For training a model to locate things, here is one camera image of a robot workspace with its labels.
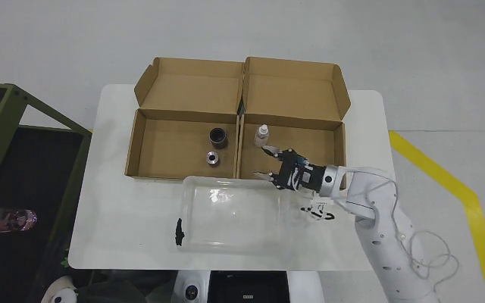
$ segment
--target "black cylinder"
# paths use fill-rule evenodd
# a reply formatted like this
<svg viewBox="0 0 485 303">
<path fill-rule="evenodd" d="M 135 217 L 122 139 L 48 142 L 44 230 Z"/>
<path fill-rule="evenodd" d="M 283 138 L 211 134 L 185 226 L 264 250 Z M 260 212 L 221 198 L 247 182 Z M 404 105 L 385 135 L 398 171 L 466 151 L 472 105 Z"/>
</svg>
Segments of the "black cylinder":
<svg viewBox="0 0 485 303">
<path fill-rule="evenodd" d="M 209 139 L 211 140 L 212 146 L 215 149 L 226 148 L 227 146 L 227 134 L 226 131 L 217 127 L 211 130 L 209 133 Z"/>
</svg>

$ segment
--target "white bottle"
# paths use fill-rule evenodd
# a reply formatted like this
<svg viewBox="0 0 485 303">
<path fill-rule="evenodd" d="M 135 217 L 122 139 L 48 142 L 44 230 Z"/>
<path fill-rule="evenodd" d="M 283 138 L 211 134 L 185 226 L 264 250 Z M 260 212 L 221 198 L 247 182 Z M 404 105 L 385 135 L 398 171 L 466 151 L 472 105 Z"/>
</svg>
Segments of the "white bottle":
<svg viewBox="0 0 485 303">
<path fill-rule="evenodd" d="M 268 126 L 266 124 L 261 125 L 256 130 L 255 145 L 258 147 L 265 146 L 269 136 L 270 136 L 270 130 L 268 129 Z"/>
</svg>

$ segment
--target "yellow line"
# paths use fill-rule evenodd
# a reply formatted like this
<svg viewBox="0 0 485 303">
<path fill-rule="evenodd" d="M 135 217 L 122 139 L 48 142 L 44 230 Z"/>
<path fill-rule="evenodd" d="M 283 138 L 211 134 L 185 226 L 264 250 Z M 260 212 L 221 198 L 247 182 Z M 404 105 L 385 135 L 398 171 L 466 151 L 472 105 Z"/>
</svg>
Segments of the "yellow line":
<svg viewBox="0 0 485 303">
<path fill-rule="evenodd" d="M 477 250 L 482 274 L 485 277 L 485 218 L 483 217 L 478 196 L 422 151 L 407 142 L 398 133 L 389 131 L 389 138 L 391 146 L 398 153 L 462 201 L 463 207 L 465 207 L 468 225 L 470 226 L 471 236 L 473 237 L 475 249 Z"/>
</svg>

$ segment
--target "clear plastic container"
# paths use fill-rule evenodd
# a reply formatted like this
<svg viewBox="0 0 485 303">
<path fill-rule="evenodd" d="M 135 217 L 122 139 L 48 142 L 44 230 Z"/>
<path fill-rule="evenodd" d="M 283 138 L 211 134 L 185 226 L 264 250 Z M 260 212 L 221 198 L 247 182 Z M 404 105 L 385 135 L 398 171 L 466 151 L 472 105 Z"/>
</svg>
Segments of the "clear plastic container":
<svg viewBox="0 0 485 303">
<path fill-rule="evenodd" d="M 189 176 L 183 181 L 181 251 L 284 253 L 289 199 L 263 180 Z"/>
</svg>

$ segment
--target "white robot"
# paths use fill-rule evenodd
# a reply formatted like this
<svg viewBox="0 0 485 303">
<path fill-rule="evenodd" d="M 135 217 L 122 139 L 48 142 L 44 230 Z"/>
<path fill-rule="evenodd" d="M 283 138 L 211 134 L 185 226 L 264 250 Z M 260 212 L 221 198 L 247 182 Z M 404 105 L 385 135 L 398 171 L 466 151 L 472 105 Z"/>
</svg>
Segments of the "white robot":
<svg viewBox="0 0 485 303">
<path fill-rule="evenodd" d="M 256 176 L 272 182 L 278 189 L 298 191 L 303 187 L 314 190 L 320 197 L 332 198 L 344 210 L 355 215 L 358 238 L 389 303 L 439 302 L 433 289 L 436 284 L 428 280 L 433 261 L 426 260 L 412 222 L 399 207 L 396 183 L 386 172 L 369 167 L 320 167 L 291 148 L 281 151 L 273 146 L 264 146 L 262 149 L 282 164 L 278 174 L 255 172 Z M 347 196 L 342 197 L 340 185 L 346 173 L 352 173 L 352 181 L 347 186 Z M 450 258 L 449 251 L 445 256 Z M 209 280 L 215 279 L 212 274 L 209 270 L 180 271 L 172 303 L 206 302 Z M 217 274 L 225 275 L 227 280 L 236 279 L 234 273 Z M 316 272 L 283 274 L 287 276 L 288 288 L 282 291 L 289 291 L 292 303 L 324 302 Z M 252 295 L 245 295 L 244 289 L 234 291 L 239 293 L 240 301 L 252 302 L 254 299 Z"/>
</svg>

